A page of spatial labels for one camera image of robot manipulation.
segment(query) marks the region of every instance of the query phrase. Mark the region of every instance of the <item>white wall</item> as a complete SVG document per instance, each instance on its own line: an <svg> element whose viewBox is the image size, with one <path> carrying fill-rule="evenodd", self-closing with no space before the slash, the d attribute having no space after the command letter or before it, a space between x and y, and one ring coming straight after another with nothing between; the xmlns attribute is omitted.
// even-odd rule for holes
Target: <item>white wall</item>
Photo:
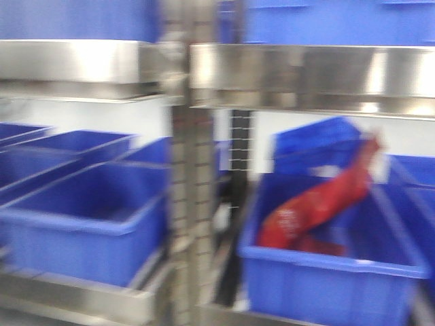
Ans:
<svg viewBox="0 0 435 326"><path fill-rule="evenodd" d="M136 145L171 135L171 110L163 96L137 103L59 101L17 102L9 120L56 126L55 132L77 129L140 134Z"/></svg>

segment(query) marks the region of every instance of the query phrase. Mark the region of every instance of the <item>perforated metal upright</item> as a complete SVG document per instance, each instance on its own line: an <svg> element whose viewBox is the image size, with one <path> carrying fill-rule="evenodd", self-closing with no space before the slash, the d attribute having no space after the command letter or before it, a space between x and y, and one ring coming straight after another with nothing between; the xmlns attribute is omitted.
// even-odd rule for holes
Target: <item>perforated metal upright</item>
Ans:
<svg viewBox="0 0 435 326"><path fill-rule="evenodd" d="M189 45L213 41L214 0L165 0L167 37L186 46L184 71L190 71ZM173 107L173 210L176 263L174 317L177 326L195 325L201 287L207 285L213 255L212 215L215 201L213 114L193 109L190 81L184 102Z"/></svg>

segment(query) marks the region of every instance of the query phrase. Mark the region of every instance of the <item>red plastic bag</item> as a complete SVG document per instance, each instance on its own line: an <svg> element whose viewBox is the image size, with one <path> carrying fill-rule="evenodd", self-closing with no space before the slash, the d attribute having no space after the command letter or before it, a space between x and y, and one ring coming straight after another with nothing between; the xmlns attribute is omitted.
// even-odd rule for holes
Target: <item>red plastic bag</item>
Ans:
<svg viewBox="0 0 435 326"><path fill-rule="evenodd" d="M298 238L294 245L293 250L306 251L308 253L323 253L324 255L343 256L345 254L345 247L340 244L319 241L309 234L302 235Z"/></svg>
<svg viewBox="0 0 435 326"><path fill-rule="evenodd" d="M275 209L264 220L257 245L292 249L309 230L362 200L371 184L368 168L379 148L377 137L373 136L361 146L350 167L337 177L308 189Z"/></svg>

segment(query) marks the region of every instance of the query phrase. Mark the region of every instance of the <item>plastic crate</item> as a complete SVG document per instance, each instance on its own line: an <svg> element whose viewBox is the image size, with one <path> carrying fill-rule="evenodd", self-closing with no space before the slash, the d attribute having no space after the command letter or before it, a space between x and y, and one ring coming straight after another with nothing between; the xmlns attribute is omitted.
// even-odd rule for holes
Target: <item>plastic crate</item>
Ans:
<svg viewBox="0 0 435 326"><path fill-rule="evenodd" d="M122 155L119 160L145 164L170 164L171 138L161 138L141 147L140 149L134 149Z"/></svg>
<svg viewBox="0 0 435 326"><path fill-rule="evenodd" d="M218 3L217 10L218 35L220 43L234 43L236 7L234 0L223 0Z"/></svg>
<svg viewBox="0 0 435 326"><path fill-rule="evenodd" d="M76 161L17 149L0 152L0 205L7 204L77 169ZM6 245L0 221L0 247Z"/></svg>
<svg viewBox="0 0 435 326"><path fill-rule="evenodd" d="M426 46L434 0L247 0L247 43Z"/></svg>
<svg viewBox="0 0 435 326"><path fill-rule="evenodd" d="M132 134L116 134L76 130L56 134L16 146L29 151L45 153L47 156L63 156L80 159L82 166L113 160L130 149Z"/></svg>
<svg viewBox="0 0 435 326"><path fill-rule="evenodd" d="M0 211L12 269L127 286L167 234L167 171L106 163Z"/></svg>
<svg viewBox="0 0 435 326"><path fill-rule="evenodd" d="M156 42L159 0L13 0L0 5L0 39Z"/></svg>
<svg viewBox="0 0 435 326"><path fill-rule="evenodd" d="M281 132L275 137L274 172L316 175L321 167L344 168L361 144L361 132L344 117Z"/></svg>
<svg viewBox="0 0 435 326"><path fill-rule="evenodd" d="M435 188L435 158L391 155L388 183Z"/></svg>
<svg viewBox="0 0 435 326"><path fill-rule="evenodd" d="M381 189L313 234L347 248L345 257L254 245L277 206L323 181L264 175L238 252L251 309L329 326L402 326L426 264Z"/></svg>
<svg viewBox="0 0 435 326"><path fill-rule="evenodd" d="M384 185L404 225L425 255L432 271L435 270L435 191L433 189L405 188ZM435 302L435 274L425 282Z"/></svg>
<svg viewBox="0 0 435 326"><path fill-rule="evenodd" d="M0 123L0 147L45 136L52 127Z"/></svg>

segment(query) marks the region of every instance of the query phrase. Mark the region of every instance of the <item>metal bar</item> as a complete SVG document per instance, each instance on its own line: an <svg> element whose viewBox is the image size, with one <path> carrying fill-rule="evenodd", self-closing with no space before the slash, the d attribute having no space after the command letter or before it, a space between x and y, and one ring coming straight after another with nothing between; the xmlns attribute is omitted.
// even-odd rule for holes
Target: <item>metal bar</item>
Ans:
<svg viewBox="0 0 435 326"><path fill-rule="evenodd" d="M201 325L209 326L320 326L302 321L293 321L275 316L236 312L228 308L210 304L200 306Z"/></svg>
<svg viewBox="0 0 435 326"><path fill-rule="evenodd" d="M140 290L43 274L0 274L0 306L79 325L156 323L169 304L173 269L159 268Z"/></svg>
<svg viewBox="0 0 435 326"><path fill-rule="evenodd" d="M198 107L435 117L435 49L370 46L192 46Z"/></svg>

